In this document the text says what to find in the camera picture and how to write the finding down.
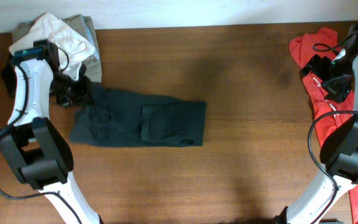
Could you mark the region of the red t-shirt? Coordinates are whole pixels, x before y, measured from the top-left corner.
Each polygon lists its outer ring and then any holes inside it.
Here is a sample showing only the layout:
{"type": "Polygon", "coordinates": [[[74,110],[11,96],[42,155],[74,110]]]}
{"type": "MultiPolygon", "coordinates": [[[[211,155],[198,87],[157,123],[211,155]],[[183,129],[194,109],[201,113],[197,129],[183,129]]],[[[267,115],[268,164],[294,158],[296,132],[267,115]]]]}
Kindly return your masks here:
{"type": "MultiPolygon", "coordinates": [[[[289,51],[295,62],[304,68],[314,55],[334,59],[334,52],[319,52],[313,50],[314,44],[322,43],[334,47],[338,42],[338,34],[335,30],[327,27],[321,28],[314,34],[304,34],[289,43],[289,51]]],[[[313,118],[316,119],[322,114],[336,110],[351,110],[354,104],[354,93],[350,92],[347,99],[342,103],[326,100],[328,94],[322,87],[322,79],[314,73],[308,73],[301,79],[313,105],[313,118]]],[[[315,127],[319,145],[322,146],[326,138],[340,125],[347,121],[349,114],[331,115],[319,121],[315,127]]],[[[349,193],[351,203],[352,222],[358,223],[358,185],[349,193]]]]}

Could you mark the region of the dark green t-shirt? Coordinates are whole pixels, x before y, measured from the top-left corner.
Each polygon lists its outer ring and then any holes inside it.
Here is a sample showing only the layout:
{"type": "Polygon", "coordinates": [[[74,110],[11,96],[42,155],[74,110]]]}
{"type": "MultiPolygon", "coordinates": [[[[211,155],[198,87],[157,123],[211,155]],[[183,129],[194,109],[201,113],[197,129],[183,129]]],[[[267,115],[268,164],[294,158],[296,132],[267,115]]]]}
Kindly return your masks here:
{"type": "Polygon", "coordinates": [[[70,141],[98,147],[202,146],[205,101],[93,85],[91,101],[75,115],[70,141]]]}

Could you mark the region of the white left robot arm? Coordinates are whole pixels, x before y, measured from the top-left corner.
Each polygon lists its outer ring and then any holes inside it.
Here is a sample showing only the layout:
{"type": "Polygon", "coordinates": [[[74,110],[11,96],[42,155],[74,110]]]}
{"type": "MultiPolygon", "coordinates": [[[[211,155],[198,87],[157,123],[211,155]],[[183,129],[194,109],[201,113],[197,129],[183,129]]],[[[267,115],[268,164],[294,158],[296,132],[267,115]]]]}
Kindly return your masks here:
{"type": "Polygon", "coordinates": [[[102,223],[73,174],[71,149],[49,119],[49,94],[83,93],[78,82],[45,59],[11,60],[17,78],[14,109],[0,131],[0,151],[16,179],[46,197],[65,223],[102,223]]]}

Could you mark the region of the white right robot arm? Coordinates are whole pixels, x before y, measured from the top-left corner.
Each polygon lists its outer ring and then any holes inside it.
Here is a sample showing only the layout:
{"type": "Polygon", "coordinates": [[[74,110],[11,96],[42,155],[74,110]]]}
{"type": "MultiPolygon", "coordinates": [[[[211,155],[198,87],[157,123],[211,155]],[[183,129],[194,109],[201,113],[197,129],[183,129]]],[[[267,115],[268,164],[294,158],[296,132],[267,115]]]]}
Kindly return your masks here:
{"type": "Polygon", "coordinates": [[[301,74],[315,73],[328,99],[343,102],[355,91],[354,104],[341,111],[350,118],[323,142],[313,162],[319,169],[304,194],[277,215],[274,223],[318,223],[346,192],[358,185],[358,47],[348,47],[330,60],[315,55],[301,74]]]}

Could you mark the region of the light blue folded garment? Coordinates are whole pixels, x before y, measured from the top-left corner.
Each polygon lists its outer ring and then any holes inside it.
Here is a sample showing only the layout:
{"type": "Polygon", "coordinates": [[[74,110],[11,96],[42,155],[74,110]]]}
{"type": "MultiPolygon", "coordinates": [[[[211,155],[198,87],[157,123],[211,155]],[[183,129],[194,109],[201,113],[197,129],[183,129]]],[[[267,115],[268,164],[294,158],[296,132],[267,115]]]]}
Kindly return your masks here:
{"type": "Polygon", "coordinates": [[[97,48],[97,46],[96,46],[96,44],[95,44],[95,42],[94,42],[94,39],[93,39],[91,30],[90,30],[90,27],[89,27],[89,26],[87,25],[87,23],[86,23],[85,17],[83,17],[83,23],[84,23],[84,26],[85,26],[85,31],[86,31],[86,35],[87,35],[88,41],[89,41],[90,44],[95,48],[93,55],[94,55],[94,57],[95,57],[97,60],[100,60],[98,48],[97,48]]]}

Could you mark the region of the black folded garment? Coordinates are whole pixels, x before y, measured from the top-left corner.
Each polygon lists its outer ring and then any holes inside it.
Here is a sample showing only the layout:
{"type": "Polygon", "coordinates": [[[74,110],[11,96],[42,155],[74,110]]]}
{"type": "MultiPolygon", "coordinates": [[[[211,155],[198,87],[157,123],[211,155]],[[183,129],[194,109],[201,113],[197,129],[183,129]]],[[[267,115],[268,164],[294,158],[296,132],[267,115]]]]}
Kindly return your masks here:
{"type": "Polygon", "coordinates": [[[16,95],[17,78],[11,61],[8,59],[6,66],[1,72],[2,80],[5,84],[7,94],[10,98],[14,98],[16,95]]]}

